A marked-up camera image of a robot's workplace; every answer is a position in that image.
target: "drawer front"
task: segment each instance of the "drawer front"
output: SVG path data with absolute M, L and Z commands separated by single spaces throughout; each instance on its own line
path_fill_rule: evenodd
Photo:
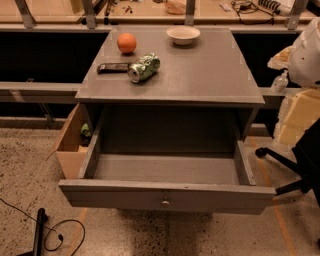
M 60 188 L 75 207 L 259 214 L 272 202 L 273 188 L 63 180 Z

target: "terrazzo floor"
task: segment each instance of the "terrazzo floor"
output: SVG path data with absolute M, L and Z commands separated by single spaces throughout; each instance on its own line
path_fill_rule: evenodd
M 47 159 L 62 123 L 46 129 L 44 120 L 0 120 L 0 198 L 34 218 L 45 208 L 47 227 L 67 219 L 81 221 L 85 239 L 75 255 L 320 255 L 320 209 L 312 192 L 278 197 L 258 216 L 71 207 L 58 187 L 64 176 L 57 157 Z M 247 137 L 246 152 L 258 185 L 277 187 L 297 179 L 271 158 L 257 159 L 254 151 L 260 146 L 279 148 L 270 137 Z M 0 216 L 0 255 L 31 251 L 34 221 L 1 201 Z M 75 222 L 57 231 L 64 237 L 62 247 L 56 252 L 43 249 L 42 255 L 72 255 L 83 235 Z M 53 232 L 47 245 L 58 244 Z

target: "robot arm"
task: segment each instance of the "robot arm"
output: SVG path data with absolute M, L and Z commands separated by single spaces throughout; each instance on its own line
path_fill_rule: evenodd
M 313 19 L 293 43 L 288 71 L 290 80 L 301 87 L 320 88 L 320 18 Z

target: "bottle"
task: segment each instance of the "bottle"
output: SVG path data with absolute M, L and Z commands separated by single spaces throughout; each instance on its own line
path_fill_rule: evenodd
M 285 69 L 284 72 L 281 74 L 281 76 L 277 76 L 274 79 L 270 90 L 273 93 L 280 93 L 280 94 L 283 93 L 289 83 L 287 76 L 288 76 L 288 70 Z

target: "orange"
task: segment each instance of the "orange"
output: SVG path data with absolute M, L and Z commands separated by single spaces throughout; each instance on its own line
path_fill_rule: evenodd
M 137 47 L 136 38 L 130 33 L 119 35 L 117 43 L 122 53 L 132 53 Z

